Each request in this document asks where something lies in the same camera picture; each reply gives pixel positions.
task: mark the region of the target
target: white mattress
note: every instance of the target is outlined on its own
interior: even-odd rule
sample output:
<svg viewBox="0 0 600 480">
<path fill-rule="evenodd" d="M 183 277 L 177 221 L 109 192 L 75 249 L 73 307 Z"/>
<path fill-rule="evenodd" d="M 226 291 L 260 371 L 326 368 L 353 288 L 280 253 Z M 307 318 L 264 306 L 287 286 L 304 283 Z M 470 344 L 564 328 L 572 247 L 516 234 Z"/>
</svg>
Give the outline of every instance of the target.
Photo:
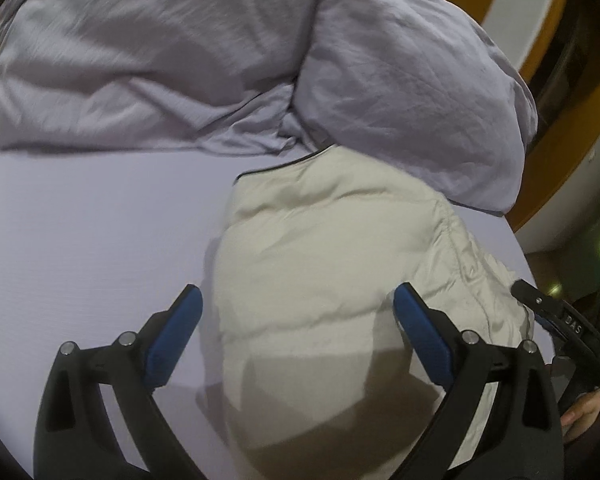
<svg viewBox="0 0 600 480">
<path fill-rule="evenodd" d="M 0 153 L 0 437 L 29 472 L 38 405 L 59 345 L 101 346 L 138 330 L 186 283 L 208 297 L 234 178 L 302 155 L 300 148 L 248 158 Z M 488 251 L 532 282 L 504 218 L 456 211 Z M 547 341 L 541 346 L 548 355 Z M 221 363 L 217 321 L 207 309 L 171 381 L 155 393 L 210 480 L 237 478 L 225 445 Z M 105 398 L 123 452 L 141 465 L 110 390 Z"/>
</svg>

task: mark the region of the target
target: bed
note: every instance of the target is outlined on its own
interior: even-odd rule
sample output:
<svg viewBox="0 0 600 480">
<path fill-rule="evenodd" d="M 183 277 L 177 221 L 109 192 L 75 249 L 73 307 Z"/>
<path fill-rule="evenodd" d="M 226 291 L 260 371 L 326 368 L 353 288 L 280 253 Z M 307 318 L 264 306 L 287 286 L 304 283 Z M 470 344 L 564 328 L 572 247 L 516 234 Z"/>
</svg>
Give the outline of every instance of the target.
<svg viewBox="0 0 600 480">
<path fill-rule="evenodd" d="M 32 471 L 40 397 L 59 345 L 111 343 L 168 307 L 186 283 L 210 291 L 210 270 L 232 183 L 279 156 L 218 157 L 199 151 L 40 155 L 0 153 L 0 438 Z M 455 206 L 469 231 L 532 281 L 502 217 Z M 548 340 L 537 331 L 543 354 Z M 237 479 L 222 420 L 222 352 L 207 309 L 167 386 L 155 399 L 174 433 L 211 479 Z M 104 397 L 125 457 L 142 465 Z"/>
</svg>

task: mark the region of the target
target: metal screw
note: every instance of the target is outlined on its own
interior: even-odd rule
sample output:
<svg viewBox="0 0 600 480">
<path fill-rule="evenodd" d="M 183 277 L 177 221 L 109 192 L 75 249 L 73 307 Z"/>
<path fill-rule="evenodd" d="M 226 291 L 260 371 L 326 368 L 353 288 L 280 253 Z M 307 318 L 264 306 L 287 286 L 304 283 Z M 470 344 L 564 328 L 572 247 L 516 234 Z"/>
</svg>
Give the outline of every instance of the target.
<svg viewBox="0 0 600 480">
<path fill-rule="evenodd" d="M 538 351 L 538 345 L 534 341 L 531 341 L 531 339 L 525 339 L 522 342 L 522 348 L 530 354 L 535 354 Z"/>
<path fill-rule="evenodd" d="M 118 342 L 122 346 L 131 346 L 136 341 L 136 333 L 135 332 L 123 332 L 120 334 L 118 338 Z"/>
<path fill-rule="evenodd" d="M 67 341 L 60 345 L 60 353 L 62 355 L 69 355 L 75 349 L 75 343 L 73 341 Z"/>
<path fill-rule="evenodd" d="M 465 330 L 462 332 L 462 341 L 469 345 L 475 345 L 478 341 L 480 341 L 480 336 L 477 335 L 473 330 Z"/>
</svg>

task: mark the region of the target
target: blue gripper pad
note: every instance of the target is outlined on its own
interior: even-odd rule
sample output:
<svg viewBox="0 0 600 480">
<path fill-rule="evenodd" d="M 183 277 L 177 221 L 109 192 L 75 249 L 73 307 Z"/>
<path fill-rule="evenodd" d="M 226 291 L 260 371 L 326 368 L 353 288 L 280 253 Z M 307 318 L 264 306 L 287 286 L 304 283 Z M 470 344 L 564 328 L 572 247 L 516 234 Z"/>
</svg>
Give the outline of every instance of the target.
<svg viewBox="0 0 600 480">
<path fill-rule="evenodd" d="M 429 379 L 448 392 L 454 382 L 451 350 L 404 284 L 395 289 L 394 311 Z"/>
<path fill-rule="evenodd" d="M 147 388 L 159 388 L 169 381 L 202 317 L 200 289 L 187 285 L 169 314 L 169 319 L 146 353 L 144 385 Z"/>
</svg>

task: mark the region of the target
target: folded puffer jacket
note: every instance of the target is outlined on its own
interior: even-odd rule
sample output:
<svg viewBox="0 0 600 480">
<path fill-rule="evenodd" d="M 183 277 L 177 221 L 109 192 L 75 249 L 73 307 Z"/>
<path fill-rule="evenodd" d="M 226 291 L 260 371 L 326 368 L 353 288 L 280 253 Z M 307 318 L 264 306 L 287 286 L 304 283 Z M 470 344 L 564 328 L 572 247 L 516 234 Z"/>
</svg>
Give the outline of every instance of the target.
<svg viewBox="0 0 600 480">
<path fill-rule="evenodd" d="M 244 478 L 386 479 L 443 391 L 392 313 L 411 282 L 459 330 L 517 346 L 531 314 L 514 275 L 446 199 L 381 161 L 333 146 L 237 180 L 216 257 L 224 392 Z M 488 384 L 454 464 L 470 459 Z"/>
</svg>

